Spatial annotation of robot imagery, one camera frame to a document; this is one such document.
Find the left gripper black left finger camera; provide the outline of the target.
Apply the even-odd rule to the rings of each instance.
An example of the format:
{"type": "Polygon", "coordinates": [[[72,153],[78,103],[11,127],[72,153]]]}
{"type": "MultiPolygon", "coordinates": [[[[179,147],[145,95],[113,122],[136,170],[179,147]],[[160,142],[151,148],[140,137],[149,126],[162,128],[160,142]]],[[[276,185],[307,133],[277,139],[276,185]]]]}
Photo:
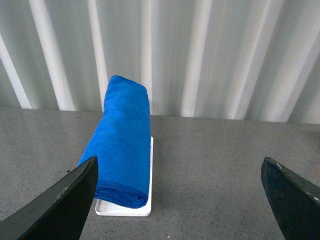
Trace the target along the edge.
{"type": "Polygon", "coordinates": [[[45,192],[0,223],[2,240],[78,240],[98,181],[90,157],[45,192]]]}

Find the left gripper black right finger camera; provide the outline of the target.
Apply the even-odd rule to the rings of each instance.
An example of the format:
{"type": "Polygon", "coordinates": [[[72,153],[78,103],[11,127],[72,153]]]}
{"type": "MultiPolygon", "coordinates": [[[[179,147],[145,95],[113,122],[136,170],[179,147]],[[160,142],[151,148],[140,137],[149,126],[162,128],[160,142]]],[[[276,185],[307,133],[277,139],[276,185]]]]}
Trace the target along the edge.
{"type": "Polygon", "coordinates": [[[261,182],[286,240],[320,238],[320,188],[270,157],[261,166],[261,182]]]}

